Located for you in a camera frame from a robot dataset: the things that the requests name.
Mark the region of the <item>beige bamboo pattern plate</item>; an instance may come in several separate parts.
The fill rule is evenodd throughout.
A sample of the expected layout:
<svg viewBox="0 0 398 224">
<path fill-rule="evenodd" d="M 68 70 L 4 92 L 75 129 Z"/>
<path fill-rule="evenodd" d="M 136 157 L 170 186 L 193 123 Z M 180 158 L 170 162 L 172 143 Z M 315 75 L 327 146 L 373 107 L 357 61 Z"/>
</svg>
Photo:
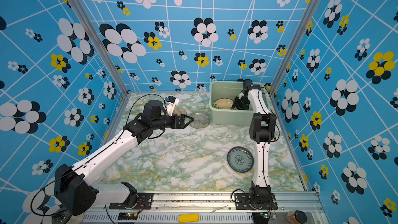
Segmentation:
<svg viewBox="0 0 398 224">
<path fill-rule="evenodd" d="M 221 109 L 221 110 L 231 110 L 233 107 L 234 101 L 231 99 L 223 98 L 216 100 L 215 103 L 212 105 L 213 108 L 215 109 Z"/>
</svg>

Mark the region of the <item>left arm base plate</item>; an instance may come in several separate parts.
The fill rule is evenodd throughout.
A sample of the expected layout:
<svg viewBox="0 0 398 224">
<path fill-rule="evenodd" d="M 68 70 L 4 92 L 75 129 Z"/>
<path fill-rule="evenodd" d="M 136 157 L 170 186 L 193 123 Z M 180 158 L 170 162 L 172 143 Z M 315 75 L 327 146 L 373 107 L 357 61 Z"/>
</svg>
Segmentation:
<svg viewBox="0 0 398 224">
<path fill-rule="evenodd" d="M 151 205 L 153 202 L 153 193 L 143 193 L 138 192 L 135 194 L 131 194 L 127 197 L 127 199 L 122 203 L 111 203 L 109 205 L 110 209 L 134 209 L 134 210 L 142 210 L 142 209 L 151 209 Z"/>
</svg>

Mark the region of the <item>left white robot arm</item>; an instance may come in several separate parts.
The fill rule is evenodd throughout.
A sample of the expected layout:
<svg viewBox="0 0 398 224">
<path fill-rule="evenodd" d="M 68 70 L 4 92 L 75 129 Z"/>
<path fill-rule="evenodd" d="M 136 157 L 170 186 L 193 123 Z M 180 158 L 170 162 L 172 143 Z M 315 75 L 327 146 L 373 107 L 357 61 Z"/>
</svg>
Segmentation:
<svg viewBox="0 0 398 224">
<path fill-rule="evenodd" d="M 146 139 L 152 139 L 155 130 L 185 129 L 187 115 L 173 113 L 179 99 L 168 96 L 165 102 L 148 101 L 142 113 L 128 122 L 104 146 L 81 161 L 56 170 L 54 195 L 73 216 L 86 212 L 90 207 L 121 204 L 128 209 L 139 202 L 136 188 L 123 181 L 119 184 L 97 184 L 98 177 L 123 154 Z"/>
</svg>

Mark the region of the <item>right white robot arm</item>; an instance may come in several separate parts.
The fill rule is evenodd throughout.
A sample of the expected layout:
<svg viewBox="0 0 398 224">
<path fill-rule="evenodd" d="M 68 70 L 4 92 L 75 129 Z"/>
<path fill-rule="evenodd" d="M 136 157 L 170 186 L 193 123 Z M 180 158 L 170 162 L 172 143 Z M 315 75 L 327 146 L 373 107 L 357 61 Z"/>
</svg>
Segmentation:
<svg viewBox="0 0 398 224">
<path fill-rule="evenodd" d="M 255 144 L 255 170 L 249 191 L 250 205 L 254 209 L 267 206 L 274 210 L 277 203 L 271 190 L 268 162 L 271 143 L 277 141 L 276 115 L 266 106 L 262 86 L 250 79 L 243 81 L 243 89 L 239 96 L 235 97 L 233 106 L 238 110 L 252 108 L 254 111 L 249 127 L 249 137 Z"/>
</svg>

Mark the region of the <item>greenish clear glass plate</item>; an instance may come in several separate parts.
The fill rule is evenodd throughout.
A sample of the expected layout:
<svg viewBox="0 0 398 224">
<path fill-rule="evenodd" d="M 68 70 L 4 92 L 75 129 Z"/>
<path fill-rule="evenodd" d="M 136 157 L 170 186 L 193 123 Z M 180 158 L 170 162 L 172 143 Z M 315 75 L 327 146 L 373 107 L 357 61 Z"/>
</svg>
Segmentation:
<svg viewBox="0 0 398 224">
<path fill-rule="evenodd" d="M 210 124 L 210 116 L 204 111 L 193 111 L 190 115 L 193 121 L 190 126 L 195 129 L 206 128 Z"/>
</svg>

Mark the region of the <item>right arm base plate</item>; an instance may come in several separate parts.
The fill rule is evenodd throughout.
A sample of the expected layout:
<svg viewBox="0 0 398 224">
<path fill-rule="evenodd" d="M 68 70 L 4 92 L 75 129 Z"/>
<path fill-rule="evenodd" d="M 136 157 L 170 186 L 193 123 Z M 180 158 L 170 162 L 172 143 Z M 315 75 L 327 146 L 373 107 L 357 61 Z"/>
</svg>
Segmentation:
<svg viewBox="0 0 398 224">
<path fill-rule="evenodd" d="M 232 200 L 235 203 L 236 210 L 250 210 L 250 211 L 278 210 L 278 205 L 274 194 L 271 194 L 270 200 L 266 200 L 265 202 L 255 203 L 250 199 L 248 193 L 238 192 L 233 194 Z"/>
</svg>

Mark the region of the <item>blue patterned plate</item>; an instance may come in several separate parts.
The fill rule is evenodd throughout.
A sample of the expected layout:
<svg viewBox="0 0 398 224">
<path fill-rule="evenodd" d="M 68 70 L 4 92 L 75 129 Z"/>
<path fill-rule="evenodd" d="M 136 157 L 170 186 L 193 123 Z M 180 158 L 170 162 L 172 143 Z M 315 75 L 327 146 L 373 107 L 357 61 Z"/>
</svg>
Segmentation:
<svg viewBox="0 0 398 224">
<path fill-rule="evenodd" d="M 254 157 L 248 149 L 236 146 L 229 150 L 227 162 L 235 172 L 247 173 L 254 166 Z"/>
</svg>

